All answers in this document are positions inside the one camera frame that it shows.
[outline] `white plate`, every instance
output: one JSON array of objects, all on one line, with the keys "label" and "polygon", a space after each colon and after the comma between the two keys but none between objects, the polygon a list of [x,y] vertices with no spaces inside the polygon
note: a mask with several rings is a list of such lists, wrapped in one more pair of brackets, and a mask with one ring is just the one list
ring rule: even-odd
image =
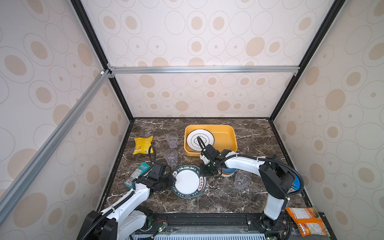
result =
[{"label": "white plate", "polygon": [[195,152],[201,152],[197,137],[201,137],[205,145],[211,144],[213,146],[215,143],[212,133],[204,129],[196,129],[187,136],[187,145]]},{"label": "white plate", "polygon": [[200,176],[200,169],[194,165],[183,165],[175,169],[173,176],[176,183],[172,191],[182,198],[199,196],[207,185],[207,178]]}]

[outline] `yellow snack bag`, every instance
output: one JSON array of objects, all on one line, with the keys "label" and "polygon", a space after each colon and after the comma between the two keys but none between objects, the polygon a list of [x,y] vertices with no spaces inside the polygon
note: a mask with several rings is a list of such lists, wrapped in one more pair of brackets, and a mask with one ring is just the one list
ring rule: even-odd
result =
[{"label": "yellow snack bag", "polygon": [[153,136],[144,138],[144,137],[137,137],[135,138],[135,151],[133,151],[133,155],[142,153],[142,154],[148,154],[148,149],[152,145],[152,139]]},{"label": "yellow snack bag", "polygon": [[327,227],[316,210],[316,207],[286,207],[285,209],[299,227],[299,232],[303,237],[307,235],[330,236]]}]

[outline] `black cable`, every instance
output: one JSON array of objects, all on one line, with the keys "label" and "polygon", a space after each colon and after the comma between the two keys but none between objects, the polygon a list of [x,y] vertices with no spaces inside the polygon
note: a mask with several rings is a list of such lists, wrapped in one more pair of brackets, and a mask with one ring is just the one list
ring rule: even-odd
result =
[{"label": "black cable", "polygon": [[205,148],[205,144],[200,136],[197,137],[197,142],[199,143],[200,148],[203,150]]},{"label": "black cable", "polygon": [[[153,160],[151,158],[151,149],[153,150]],[[153,167],[153,164],[157,161],[156,159],[156,149],[155,149],[155,146],[151,145],[149,146],[149,149],[148,149],[148,157],[149,157],[149,160],[151,161],[152,165],[142,174],[142,176],[146,175],[147,172],[149,172],[152,167]]]},{"label": "black cable", "polygon": [[291,235],[291,231],[292,231],[292,221],[291,221],[291,216],[289,216],[288,214],[288,218],[289,218],[289,230],[288,230],[288,233],[287,235],[285,235],[285,238],[284,240],[287,240],[289,238],[289,236]]},{"label": "black cable", "polygon": [[296,169],[294,169],[293,167],[289,166],[288,164],[285,164],[283,162],[280,162],[278,160],[274,160],[274,159],[269,159],[269,158],[261,158],[261,157],[254,157],[254,156],[248,156],[248,155],[244,155],[244,154],[234,154],[234,155],[231,155],[231,156],[228,156],[226,158],[224,158],[223,160],[221,160],[219,163],[217,163],[216,165],[217,166],[220,166],[221,164],[223,164],[226,160],[230,159],[230,158],[233,158],[233,157],[247,157],[247,158],[250,158],[250,159],[253,159],[253,160],[257,160],[257,161],[264,161],[264,162],[273,162],[273,163],[276,163],[276,164],[279,164],[281,166],[284,166],[286,168],[288,168],[289,170],[291,170],[296,176],[297,178],[299,179],[300,181],[300,188],[296,191],[293,191],[293,192],[290,192],[286,195],[286,198],[289,198],[290,196],[292,195],[295,195],[295,194],[299,194],[300,192],[303,191],[304,189],[304,180],[303,180],[303,177],[296,171]]},{"label": "black cable", "polygon": [[[153,155],[154,155],[153,161],[152,161],[152,158],[151,158],[151,150],[153,150]],[[151,163],[154,164],[155,161],[156,161],[156,149],[155,149],[155,147],[153,145],[149,146],[148,157],[149,157],[149,160],[151,161]]]},{"label": "black cable", "polygon": [[136,190],[136,184],[135,182],[137,181],[137,178],[132,180],[132,189],[135,191]]},{"label": "black cable", "polygon": [[96,227],[105,219],[107,218],[107,216],[111,213],[113,213],[114,210],[116,210],[117,208],[119,208],[123,203],[125,203],[126,201],[128,201],[132,196],[133,194],[135,193],[135,191],[132,191],[126,198],[124,198],[121,202],[119,202],[118,204],[116,204],[116,206],[113,206],[112,208],[113,209],[110,209],[108,212],[104,213],[98,220],[96,220],[96,222],[94,222],[92,224],[92,226],[87,230],[86,233],[84,233],[84,235],[81,237],[81,240],[86,240],[88,238],[88,236],[96,229]]},{"label": "black cable", "polygon": [[101,221],[103,221],[112,212],[113,212],[113,209],[110,209],[108,212],[104,213],[98,220],[96,220],[96,222],[92,224],[92,226],[88,229],[88,231],[84,233],[81,240],[87,239],[88,236],[91,234],[91,232],[93,232],[96,229],[96,227],[101,223]]}]

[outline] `black frame edge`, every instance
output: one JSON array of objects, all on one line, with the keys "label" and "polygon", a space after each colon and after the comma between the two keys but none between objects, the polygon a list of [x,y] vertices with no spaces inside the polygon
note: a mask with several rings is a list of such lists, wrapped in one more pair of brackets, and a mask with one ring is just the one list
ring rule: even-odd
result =
[{"label": "black frame edge", "polygon": [[[85,12],[85,9],[84,9],[83,4],[81,3],[81,0],[71,0],[71,3],[73,5],[73,8],[76,11],[76,14],[77,14],[81,24],[83,25],[84,31],[86,32],[86,34],[89,38],[89,41],[91,42],[91,44],[93,46],[93,49],[95,50],[95,52],[97,54],[97,57],[99,58],[99,60],[101,62],[102,67],[104,69],[109,69],[108,59],[105,56],[105,53],[103,51],[103,48],[101,47],[101,44],[99,42],[99,39],[96,36],[95,31],[93,30],[92,24],[88,18],[87,13]],[[122,94],[122,91],[119,87],[119,84],[118,84],[116,78],[114,77],[114,75],[112,75],[112,76],[113,76],[113,78],[110,78],[109,81],[111,82],[112,87],[115,90],[116,95],[118,96],[118,99],[119,99],[125,113],[128,116],[128,119],[130,121],[133,121],[133,115],[132,115],[132,113],[128,107],[128,104],[127,104],[123,94]]]},{"label": "black frame edge", "polygon": [[118,155],[116,157],[116,160],[115,160],[115,162],[113,164],[111,174],[108,177],[107,184],[106,184],[106,186],[104,188],[103,194],[101,195],[101,199],[100,199],[99,205],[97,207],[97,211],[98,212],[100,212],[102,210],[101,208],[104,206],[104,204],[107,201],[109,192],[111,191],[111,187],[112,187],[113,181],[115,180],[116,172],[117,172],[117,170],[119,168],[119,165],[120,165],[120,161],[121,161],[122,155],[123,155],[124,150],[125,150],[125,148],[127,146],[129,135],[131,134],[134,122],[135,122],[135,119],[133,119],[129,123],[127,132],[126,132],[126,134],[124,136],[124,139],[123,139],[123,141],[121,143],[121,147],[119,149],[119,153],[118,153]]},{"label": "black frame edge", "polygon": [[266,120],[266,121],[269,121],[269,117],[265,117],[265,118],[256,118],[256,117],[253,117],[253,118],[243,118],[243,117],[239,117],[239,118],[236,118],[236,117],[233,117],[233,118],[215,118],[215,117],[197,117],[197,118],[192,118],[192,117],[185,117],[185,118],[179,118],[179,117],[172,117],[172,118],[167,118],[167,117],[158,117],[158,118],[151,118],[151,117],[135,117],[135,119],[260,119],[260,120]]},{"label": "black frame edge", "polygon": [[[287,163],[288,163],[291,167],[294,168],[294,165],[292,164],[292,160],[291,160],[291,158],[289,157],[288,152],[287,152],[287,150],[285,149],[285,146],[284,146],[283,142],[281,141],[280,135],[279,135],[279,133],[277,132],[277,129],[276,129],[276,127],[275,127],[275,124],[273,123],[272,120],[269,120],[269,124],[271,125],[273,134],[275,135],[276,140],[277,140],[277,142],[278,142],[278,144],[279,144],[279,146],[280,146],[280,148],[281,148],[281,151],[283,152],[283,155],[284,155],[284,157],[285,157],[285,160],[287,161]],[[303,191],[301,192],[301,195],[302,195],[302,197],[303,197],[303,200],[304,200],[304,202],[305,202],[305,205],[306,205],[307,207],[313,207],[313,205],[312,205],[312,203],[311,203],[311,201],[310,201],[310,199],[309,199],[309,197],[308,197],[308,194],[307,194],[307,192],[305,191],[305,189],[303,189]]]},{"label": "black frame edge", "polygon": [[329,221],[328,221],[328,219],[327,219],[325,213],[324,213],[324,212],[318,212],[318,213],[319,213],[321,219],[323,220],[323,222],[324,222],[324,224],[325,224],[325,227],[327,227],[327,229],[328,229],[328,232],[329,232],[329,234],[330,234],[329,238],[330,238],[331,240],[337,240],[336,235],[335,235],[335,233],[333,232],[332,227],[331,227],[331,225],[329,224]]},{"label": "black frame edge", "polygon": [[299,71],[297,72],[296,75],[294,75],[292,77],[292,79],[289,82],[287,88],[284,90],[283,95],[279,99],[279,102],[277,103],[275,109],[273,110],[273,112],[272,112],[272,114],[270,116],[270,119],[272,121],[275,120],[275,118],[277,117],[277,114],[279,114],[279,112],[280,112],[281,108],[283,107],[285,101],[288,99],[289,95],[293,91],[293,88],[295,87],[297,81],[299,80],[300,76],[302,75],[302,73],[306,69],[308,63],[311,61],[311,58],[313,57],[315,51],[317,50],[317,48],[319,47],[319,45],[320,45],[321,41],[323,40],[324,36],[326,35],[326,33],[328,32],[329,28],[331,27],[331,25],[333,23],[333,20],[336,18],[337,14],[339,13],[339,11],[340,11],[340,9],[343,6],[345,1],[346,0],[335,0],[333,2],[331,8],[329,9],[327,15],[324,18],[323,23],[321,24],[319,30],[317,31],[315,37],[312,40],[312,43],[310,44],[307,52],[305,53],[303,59],[301,60],[301,62],[299,64],[299,66],[300,66]]}]

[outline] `clear plastic cup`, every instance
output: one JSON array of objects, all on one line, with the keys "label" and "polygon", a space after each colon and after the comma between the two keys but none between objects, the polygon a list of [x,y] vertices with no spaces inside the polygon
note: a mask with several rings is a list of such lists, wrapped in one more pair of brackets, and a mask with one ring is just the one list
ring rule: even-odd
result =
[{"label": "clear plastic cup", "polygon": [[179,136],[175,132],[170,132],[166,135],[167,143],[170,148],[176,148]]},{"label": "clear plastic cup", "polygon": [[234,186],[238,190],[243,190],[251,184],[251,176],[244,171],[240,171],[235,175]]},{"label": "clear plastic cup", "polygon": [[177,164],[177,151],[175,149],[167,150],[164,153],[164,158],[166,159],[166,162],[171,167],[176,166]]}]

